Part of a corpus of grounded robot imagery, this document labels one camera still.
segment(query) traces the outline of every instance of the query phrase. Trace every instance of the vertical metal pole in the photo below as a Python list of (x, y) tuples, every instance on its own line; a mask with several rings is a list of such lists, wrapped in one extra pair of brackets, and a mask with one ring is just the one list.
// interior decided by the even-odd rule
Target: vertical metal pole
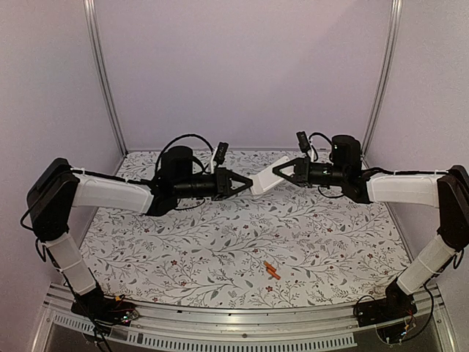
[(122, 128), (117, 117), (116, 106), (112, 98), (111, 86), (109, 84), (106, 66), (104, 65), (103, 49), (101, 48), (100, 35), (97, 28), (97, 17), (95, 10), (94, 0), (84, 0), (86, 22), (88, 24), (89, 39), (91, 42), (93, 57), (95, 58), (97, 76), (100, 80), (101, 91), (103, 99), (108, 111), (109, 122), (111, 123), (114, 137), (116, 138), (117, 146), (122, 155), (128, 154), (128, 149), (125, 145), (124, 135)]
[(381, 68), (380, 80), (378, 83), (376, 95), (374, 97), (372, 112), (370, 114), (368, 125), (366, 126), (365, 137), (362, 143), (362, 152), (366, 155), (372, 143), (374, 130), (378, 117), (380, 116), (381, 106), (383, 104), (386, 86), (388, 85), (389, 74), (391, 72), (391, 64), (393, 61), (394, 50), (397, 42), (397, 34), (399, 31), (399, 22), (401, 20), (402, 0), (393, 0), (391, 5), (391, 19), (389, 23), (388, 40), (386, 42), (383, 66)]

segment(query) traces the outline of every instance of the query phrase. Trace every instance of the black mount bracket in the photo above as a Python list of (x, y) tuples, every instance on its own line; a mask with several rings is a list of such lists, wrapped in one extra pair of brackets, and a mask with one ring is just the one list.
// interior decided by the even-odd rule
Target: black mount bracket
[(437, 180), (441, 238), (456, 252), (469, 244), (469, 175), (460, 165)]
[(405, 318), (417, 313), (413, 296), (406, 295), (397, 285), (397, 279), (386, 288), (386, 297), (373, 301), (360, 302), (355, 305), (353, 314), (358, 326), (370, 326), (386, 321)]
[(105, 322), (111, 325), (129, 326), (139, 314), (136, 305), (129, 301), (108, 298), (96, 282), (96, 288), (82, 296), (76, 296), (72, 304), (72, 313), (89, 317), (97, 322)]
[(41, 242), (56, 240), (65, 232), (79, 179), (63, 158), (55, 159), (26, 196), (34, 234)]
[[(215, 170), (215, 179), (217, 185), (216, 194), (212, 197), (212, 200), (227, 199), (235, 194), (238, 194), (246, 189), (252, 187), (252, 179), (237, 174), (224, 167), (218, 167)], [(235, 187), (233, 182), (241, 183), (240, 186)]]
[[(278, 165), (272, 169), (273, 174), (284, 178), (298, 187), (311, 188), (313, 185), (309, 182), (309, 165), (310, 158), (295, 158), (282, 165)], [(293, 166), (293, 174), (287, 175), (282, 172), (289, 166)]]

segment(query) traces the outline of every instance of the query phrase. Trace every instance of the floral pattern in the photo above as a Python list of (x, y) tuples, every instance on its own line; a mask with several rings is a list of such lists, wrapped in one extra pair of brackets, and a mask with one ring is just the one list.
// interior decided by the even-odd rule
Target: floral pattern
[[(204, 163), (209, 158), (195, 154)], [(231, 151), (225, 166), (255, 174), (283, 155), (300, 153)], [(131, 153), (119, 176), (151, 178), (157, 157)], [(183, 201), (180, 208), (199, 202)], [(162, 217), (101, 208), (81, 252), (107, 294), (223, 308), (306, 307), (381, 296), (409, 264), (384, 205), (328, 199), (286, 181), (261, 197), (245, 191)]]

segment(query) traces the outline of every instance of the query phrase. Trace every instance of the aluminum frame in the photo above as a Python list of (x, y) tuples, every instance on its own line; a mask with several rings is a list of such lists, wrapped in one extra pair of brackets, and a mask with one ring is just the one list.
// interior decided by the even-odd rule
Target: aluminum frame
[(93, 58), (95, 59), (97, 77), (100, 81), (101, 92), (103, 93), (104, 103), (108, 112), (109, 122), (116, 139), (117, 147), (122, 156), (128, 154), (125, 144), (124, 134), (117, 116), (116, 106), (112, 97), (111, 85), (109, 84), (108, 74), (104, 63), (103, 48), (101, 47), (100, 33), (97, 25), (97, 16), (95, 9), (95, 0), (84, 0), (86, 23), (88, 25), (89, 40), (92, 47)]
[[(433, 319), (442, 351), (457, 351), (441, 294), (436, 285), (431, 286), (430, 290), (435, 298)], [(414, 294), (414, 299), (418, 307), (416, 316), (428, 314), (431, 301), (426, 291), (418, 291)], [(35, 339), (37, 342), (34, 344), (34, 352), (44, 351), (47, 336), (54, 323), (91, 334), (89, 321), (70, 312), (72, 302), (73, 295), (68, 288), (56, 284), (50, 286), (43, 304), (43, 320)], [(308, 343), (337, 341), (347, 337), (350, 345), (355, 343), (354, 339), (350, 338), (353, 333), (374, 329), (374, 326), (358, 327), (352, 313), (355, 302), (278, 309), (217, 309), (139, 301), (134, 303), (141, 317), (128, 328), (115, 326), (109, 339), (159, 351), (172, 351), (175, 347), (157, 346), (158, 340), (167, 342), (168, 346), (176, 346), (179, 343), (209, 347), (211, 345), (214, 351), (221, 351), (223, 346), (239, 346), (239, 351), (244, 349), (245, 352), (259, 352), (262, 348), (267, 351), (269, 346), (285, 345), (290, 346), (290, 352), (296, 352), (293, 345), (298, 345), (299, 350), (303, 348), (304, 351), (304, 346)], [(338, 347), (330, 346), (329, 351)]]
[(391, 19), (389, 21), (388, 39), (386, 40), (385, 55), (383, 66), (381, 68), (380, 80), (378, 82), (376, 95), (374, 96), (373, 107), (369, 116), (368, 124), (366, 126), (365, 136), (361, 144), (364, 155), (368, 153), (372, 143), (378, 117), (380, 116), (381, 107), (383, 105), (386, 87), (388, 86), (394, 51), (397, 43), (397, 35), (399, 32), (399, 23), (401, 21), (402, 1), (403, 0), (393, 0), (391, 5)]

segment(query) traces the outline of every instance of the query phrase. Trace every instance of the lavender wall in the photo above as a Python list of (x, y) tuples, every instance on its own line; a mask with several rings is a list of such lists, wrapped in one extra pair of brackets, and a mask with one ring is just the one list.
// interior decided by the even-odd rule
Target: lavender wall
[[(387, 169), (469, 168), (469, 2), (404, 1), (391, 80), (369, 151)], [(435, 235), (438, 211), (395, 206), (414, 254)], [(437, 280), (469, 351), (469, 260)]]
[[(18, 224), (26, 192), (55, 157), (101, 172), (113, 172), (120, 157), (82, 1), (1, 1), (0, 33), (0, 350), (24, 352), (56, 279)], [(75, 238), (90, 214), (75, 211)]]
[(295, 132), (364, 135), (391, 3), (97, 1), (130, 149), (197, 132), (236, 147), (297, 147)]

